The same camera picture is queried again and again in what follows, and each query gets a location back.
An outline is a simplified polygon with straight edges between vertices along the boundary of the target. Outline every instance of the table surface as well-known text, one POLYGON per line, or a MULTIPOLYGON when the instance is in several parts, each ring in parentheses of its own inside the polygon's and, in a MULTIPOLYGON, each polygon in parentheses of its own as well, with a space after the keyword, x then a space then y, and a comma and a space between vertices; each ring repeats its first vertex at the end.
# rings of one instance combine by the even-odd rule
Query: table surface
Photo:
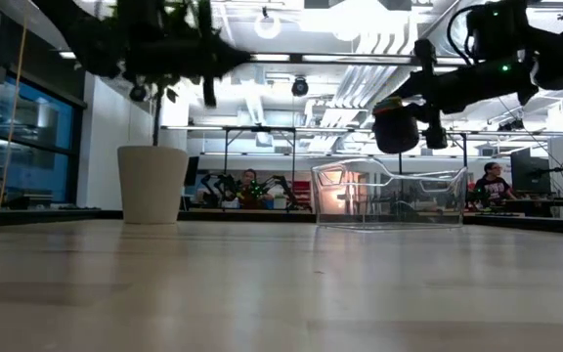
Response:
POLYGON ((0 352, 563 351, 563 236, 0 228, 0 352))

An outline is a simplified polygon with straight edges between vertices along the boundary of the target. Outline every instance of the security camera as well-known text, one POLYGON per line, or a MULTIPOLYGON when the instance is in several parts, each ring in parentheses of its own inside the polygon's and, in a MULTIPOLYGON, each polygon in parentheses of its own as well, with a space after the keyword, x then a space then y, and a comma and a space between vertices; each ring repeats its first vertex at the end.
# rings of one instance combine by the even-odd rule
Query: security camera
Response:
POLYGON ((294 83, 292 84, 292 95, 295 97, 303 97, 308 94, 308 82, 306 82, 305 77, 294 78, 294 83))

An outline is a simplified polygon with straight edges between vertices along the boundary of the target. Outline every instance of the transparent plastic bin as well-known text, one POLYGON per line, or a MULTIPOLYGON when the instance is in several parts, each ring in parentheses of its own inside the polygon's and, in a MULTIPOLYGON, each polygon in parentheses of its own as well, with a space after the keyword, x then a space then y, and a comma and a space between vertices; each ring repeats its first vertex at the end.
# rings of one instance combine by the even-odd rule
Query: transparent plastic bin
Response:
POLYGON ((312 168, 320 226, 363 231, 462 225, 466 168, 399 175, 376 158, 312 168))

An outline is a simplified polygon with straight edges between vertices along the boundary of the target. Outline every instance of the dark shirt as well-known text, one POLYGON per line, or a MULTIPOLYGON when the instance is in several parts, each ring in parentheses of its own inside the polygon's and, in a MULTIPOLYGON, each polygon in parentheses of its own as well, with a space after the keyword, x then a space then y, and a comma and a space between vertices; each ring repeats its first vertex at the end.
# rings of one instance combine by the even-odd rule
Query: dark shirt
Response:
POLYGON ((505 193, 509 191, 509 185, 501 177, 490 181, 485 177, 477 180, 475 190, 485 190, 490 194, 490 200, 505 198, 505 193))

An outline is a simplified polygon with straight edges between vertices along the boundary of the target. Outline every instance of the ceiling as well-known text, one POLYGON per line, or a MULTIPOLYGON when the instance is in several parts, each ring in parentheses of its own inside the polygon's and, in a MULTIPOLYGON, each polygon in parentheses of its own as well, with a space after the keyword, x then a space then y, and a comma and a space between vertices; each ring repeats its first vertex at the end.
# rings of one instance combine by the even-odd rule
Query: ceiling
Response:
MULTIPOLYGON (((0 9, 17 22, 27 16, 30 30, 54 47, 65 50, 64 39, 35 7, 27 5, 27 1, 0 0, 0 9)), ((91 14, 109 15, 109 0, 102 3, 75 1, 91 14)), ((438 20, 448 9, 480 2, 461 0, 452 7, 455 0, 415 0, 409 13, 387 11, 378 0, 329 1, 332 4, 329 8, 316 9, 322 3, 316 0, 213 1, 214 24, 222 28, 225 40, 254 53, 405 55, 411 52, 415 38, 427 37, 437 47, 438 55, 452 56, 454 53, 446 41, 447 21, 438 20), (267 19, 262 18, 264 3, 267 19)), ((563 30, 563 21, 557 19, 562 8, 563 2, 543 0, 537 8, 528 10, 531 25, 555 32, 563 30)), ((465 25, 463 19, 464 16, 455 22, 455 41, 461 31, 458 27, 465 25)), ((370 114, 366 110, 396 89, 412 70, 413 67, 408 66, 249 64, 216 83, 219 103, 215 110, 203 106, 199 86, 186 81, 178 91, 190 104, 190 118, 196 124, 232 123, 246 116, 253 123, 270 125, 274 123, 268 119, 273 119, 276 124, 286 119, 290 124, 370 128, 370 114), (307 78, 310 85, 307 96, 296 98, 290 93, 295 76, 307 78), (343 110, 325 114, 327 105, 323 103, 329 103, 329 108, 353 108, 356 114, 343 110), (314 104, 320 104, 320 107, 310 108, 314 104)), ((122 82, 115 86, 126 89, 122 82)), ((548 130, 548 110, 558 106, 563 109, 563 92, 541 92, 523 109, 518 109, 515 97, 506 96, 471 105, 464 112, 443 119, 446 126, 456 129, 496 130, 499 123, 514 114, 523 117, 526 127, 531 130, 548 130)), ((206 138, 216 136, 208 133, 206 138)), ((329 139, 333 140, 331 148, 350 138, 329 139)))

